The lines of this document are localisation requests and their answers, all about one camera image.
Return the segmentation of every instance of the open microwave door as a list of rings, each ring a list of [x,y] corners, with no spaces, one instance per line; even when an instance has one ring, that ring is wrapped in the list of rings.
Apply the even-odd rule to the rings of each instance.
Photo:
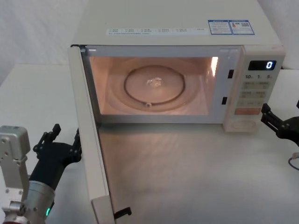
[[[98,223],[114,224],[113,210],[107,185],[98,129],[93,116],[91,99],[79,47],[68,49],[71,78],[77,109],[79,132],[88,195]]]

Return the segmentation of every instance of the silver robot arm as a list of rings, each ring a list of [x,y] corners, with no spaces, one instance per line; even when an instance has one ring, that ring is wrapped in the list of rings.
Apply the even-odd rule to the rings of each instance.
[[[79,133],[74,144],[53,142],[60,133],[56,124],[52,132],[45,132],[33,148],[37,163],[28,178],[25,161],[30,151],[24,127],[0,127],[0,165],[9,201],[2,207],[3,224],[45,224],[54,205],[55,189],[66,166],[81,160]]]

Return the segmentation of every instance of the cable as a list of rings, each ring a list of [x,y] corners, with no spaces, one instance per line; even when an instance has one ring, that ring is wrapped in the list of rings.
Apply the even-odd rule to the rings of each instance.
[[[294,169],[299,170],[299,168],[297,168],[297,167],[295,167],[294,165],[291,164],[291,160],[293,160],[292,157],[288,160],[289,165],[290,165],[291,167],[293,167]]]

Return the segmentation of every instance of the white table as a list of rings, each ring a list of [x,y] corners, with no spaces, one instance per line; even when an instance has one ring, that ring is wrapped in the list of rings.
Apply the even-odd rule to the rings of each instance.
[[[0,126],[27,128],[31,148],[43,132],[59,123],[61,133],[57,142],[72,144],[78,127],[75,102],[68,66],[16,65],[0,86]],[[36,153],[27,155],[31,174]],[[0,205],[7,200],[0,174]],[[0,211],[0,223],[4,213]],[[55,205],[47,218],[48,224],[93,224],[94,214],[87,195],[84,164],[69,165],[56,189]]]
[[[280,73],[269,104],[299,116],[299,71]],[[117,224],[298,224],[297,145],[263,123],[256,133],[221,125],[104,126],[100,139]]]

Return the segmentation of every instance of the microwave top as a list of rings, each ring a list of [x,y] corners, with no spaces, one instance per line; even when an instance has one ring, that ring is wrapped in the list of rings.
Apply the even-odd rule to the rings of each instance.
[[[281,45],[257,0],[90,0],[73,45]]]

